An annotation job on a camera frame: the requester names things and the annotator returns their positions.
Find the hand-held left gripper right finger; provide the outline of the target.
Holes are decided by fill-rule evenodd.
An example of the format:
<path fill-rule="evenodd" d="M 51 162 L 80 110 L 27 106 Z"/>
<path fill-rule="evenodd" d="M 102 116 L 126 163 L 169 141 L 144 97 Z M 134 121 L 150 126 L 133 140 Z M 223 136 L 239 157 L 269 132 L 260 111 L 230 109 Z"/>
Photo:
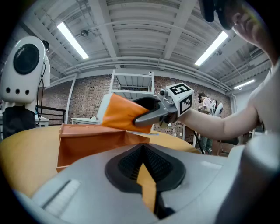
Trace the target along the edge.
<path fill-rule="evenodd" d="M 149 149 L 170 155 L 185 166 L 180 185 L 162 192 L 165 208 L 173 211 L 163 221 L 220 221 L 234 213 L 226 198 L 239 173 L 244 146 L 231 149 L 227 157 L 195 154 L 170 149 L 156 144 L 145 144 Z"/>

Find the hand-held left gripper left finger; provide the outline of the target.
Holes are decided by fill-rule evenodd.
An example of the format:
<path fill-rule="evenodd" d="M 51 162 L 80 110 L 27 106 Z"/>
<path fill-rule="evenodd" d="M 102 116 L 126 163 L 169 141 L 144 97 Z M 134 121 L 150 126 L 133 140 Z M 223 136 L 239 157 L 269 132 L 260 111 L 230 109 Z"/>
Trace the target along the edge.
<path fill-rule="evenodd" d="M 105 165 L 132 146 L 77 160 L 44 183 L 32 200 L 61 220 L 157 220 L 142 195 L 121 192 L 105 175 Z"/>

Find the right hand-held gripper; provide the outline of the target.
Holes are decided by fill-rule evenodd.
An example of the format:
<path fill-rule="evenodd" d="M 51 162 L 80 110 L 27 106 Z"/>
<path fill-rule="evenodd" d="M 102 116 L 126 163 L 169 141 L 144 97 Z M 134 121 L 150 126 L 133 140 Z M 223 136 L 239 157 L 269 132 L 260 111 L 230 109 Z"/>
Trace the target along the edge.
<path fill-rule="evenodd" d="M 148 110 L 133 119 L 133 125 L 137 127 L 150 126 L 159 123 L 165 116 L 165 123 L 174 123 L 180 116 L 186 113 L 193 102 L 194 90 L 181 82 L 162 88 L 158 93 L 158 98 L 154 96 L 144 96 L 135 98 L 132 102 Z"/>

